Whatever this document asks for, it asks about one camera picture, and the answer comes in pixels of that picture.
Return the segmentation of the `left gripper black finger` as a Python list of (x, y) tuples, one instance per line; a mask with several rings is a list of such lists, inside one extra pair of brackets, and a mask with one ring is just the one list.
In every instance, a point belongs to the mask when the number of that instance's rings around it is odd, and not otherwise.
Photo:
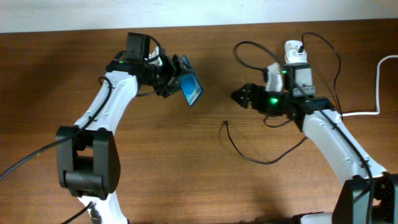
[(170, 95), (173, 95), (174, 93), (178, 92), (181, 90), (180, 85), (178, 84), (178, 81), (172, 80), (168, 83), (166, 83), (160, 92), (160, 95), (163, 98), (168, 98)]
[(173, 63), (175, 64), (176, 71), (177, 71), (177, 76), (182, 76), (182, 75), (188, 75), (191, 73), (194, 73), (195, 69), (185, 62), (180, 56), (175, 54), (172, 57)]

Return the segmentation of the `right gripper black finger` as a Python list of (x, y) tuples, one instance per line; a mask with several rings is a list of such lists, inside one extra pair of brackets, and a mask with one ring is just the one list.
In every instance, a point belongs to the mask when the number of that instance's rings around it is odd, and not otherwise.
[(247, 83), (243, 85), (240, 89), (232, 92), (232, 98), (250, 98), (252, 95), (252, 91), (255, 88), (255, 84)]
[(240, 93), (237, 93), (234, 96), (234, 100), (235, 102), (237, 102), (237, 104), (245, 109), (247, 109), (249, 107), (249, 104), (251, 102), (250, 96), (247, 95), (243, 95)]

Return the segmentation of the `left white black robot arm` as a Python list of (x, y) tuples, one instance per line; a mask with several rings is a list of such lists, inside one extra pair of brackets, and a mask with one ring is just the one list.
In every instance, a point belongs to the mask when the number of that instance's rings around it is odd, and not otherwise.
[(121, 164), (114, 140), (129, 103), (142, 85), (166, 98), (182, 89), (180, 77), (195, 71), (187, 56), (169, 57), (160, 44), (151, 50), (152, 42), (150, 35), (128, 33), (126, 48), (105, 67), (100, 91), (85, 114), (56, 133), (59, 184), (85, 206), (93, 223), (129, 223), (116, 193)]

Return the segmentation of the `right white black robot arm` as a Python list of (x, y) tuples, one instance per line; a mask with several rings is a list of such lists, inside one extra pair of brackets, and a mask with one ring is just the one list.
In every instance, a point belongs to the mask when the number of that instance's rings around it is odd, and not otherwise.
[(343, 186), (332, 212), (295, 215), (293, 223), (397, 223), (397, 175), (355, 140), (327, 98), (315, 96), (307, 63), (263, 71), (265, 86), (247, 83), (232, 99), (270, 116), (286, 115), (319, 148)]

